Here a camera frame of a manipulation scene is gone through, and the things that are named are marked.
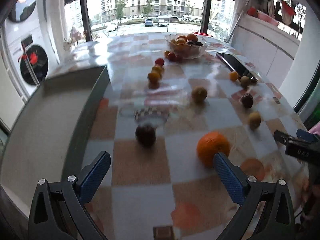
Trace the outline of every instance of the metal bolt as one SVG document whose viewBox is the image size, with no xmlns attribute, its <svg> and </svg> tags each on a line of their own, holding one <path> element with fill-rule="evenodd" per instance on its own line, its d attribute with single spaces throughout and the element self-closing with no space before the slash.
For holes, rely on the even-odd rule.
<svg viewBox="0 0 320 240">
<path fill-rule="evenodd" d="M 257 178 L 255 176 L 249 176 L 248 180 L 250 182 L 256 182 L 257 181 Z"/>
<path fill-rule="evenodd" d="M 68 177 L 68 181 L 75 181 L 76 180 L 76 176 L 75 175 L 71 175 Z"/>
<path fill-rule="evenodd" d="M 44 184 L 45 183 L 45 179 L 40 179 L 39 181 L 38 181 L 38 184 L 39 185 L 42 185 L 42 184 Z"/>
<path fill-rule="evenodd" d="M 279 184 L 282 185 L 282 186 L 284 186 L 284 185 L 285 185 L 285 180 L 284 180 L 284 179 L 280 179 L 280 180 L 279 180 Z"/>
</svg>

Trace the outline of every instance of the road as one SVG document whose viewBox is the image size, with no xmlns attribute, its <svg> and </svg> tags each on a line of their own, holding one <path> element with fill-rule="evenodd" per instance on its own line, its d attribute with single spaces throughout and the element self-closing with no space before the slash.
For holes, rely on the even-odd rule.
<svg viewBox="0 0 320 240">
<path fill-rule="evenodd" d="M 169 32 L 172 33 L 192 33 L 199 32 L 200 26 L 192 24 L 180 24 L 180 23 L 170 23 Z M 144 24 L 133 24 L 119 26 L 116 31 L 109 32 L 110 37 L 121 36 L 133 33 L 155 33 L 155 32 L 167 32 L 167 27 L 158 27 L 153 24 L 153 27 L 145 27 Z M 108 33 L 104 30 L 96 32 L 100 37 L 109 37 Z"/>
</svg>

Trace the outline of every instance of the black phone screen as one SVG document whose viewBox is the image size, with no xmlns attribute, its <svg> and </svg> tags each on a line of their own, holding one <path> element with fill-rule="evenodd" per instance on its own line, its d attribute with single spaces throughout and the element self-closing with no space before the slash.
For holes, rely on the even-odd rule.
<svg viewBox="0 0 320 240">
<path fill-rule="evenodd" d="M 236 71 L 240 77 L 247 76 L 248 78 L 256 79 L 255 76 L 253 76 L 250 71 L 233 55 L 220 52 L 217 52 L 216 55 L 222 60 L 228 69 L 231 71 Z"/>
</svg>

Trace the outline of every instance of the dryer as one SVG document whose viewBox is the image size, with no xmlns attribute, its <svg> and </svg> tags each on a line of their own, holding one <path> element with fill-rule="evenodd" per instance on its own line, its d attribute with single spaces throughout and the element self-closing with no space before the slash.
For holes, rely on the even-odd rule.
<svg viewBox="0 0 320 240">
<path fill-rule="evenodd" d="M 45 0 L 18 0 L 4 22 L 4 40 L 10 59 L 10 68 L 27 96 L 36 89 L 22 56 L 22 44 L 26 46 L 27 55 L 36 55 L 33 70 L 39 80 L 58 66 L 58 58 L 50 40 L 45 14 Z"/>
</svg>

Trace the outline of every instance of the fruit bowl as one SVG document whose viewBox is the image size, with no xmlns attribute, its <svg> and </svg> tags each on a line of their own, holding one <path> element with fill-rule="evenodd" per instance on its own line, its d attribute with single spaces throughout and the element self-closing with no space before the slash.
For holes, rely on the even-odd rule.
<svg viewBox="0 0 320 240">
<path fill-rule="evenodd" d="M 170 51 L 174 52 L 175 55 L 179 55 L 185 59 L 192 59 L 200 57 L 204 54 L 207 49 L 207 42 L 200 35 L 197 35 L 198 41 L 203 45 L 188 45 L 188 44 L 175 44 L 174 41 L 181 36 L 181 34 L 170 34 L 166 35 L 164 38 L 168 42 Z"/>
</svg>

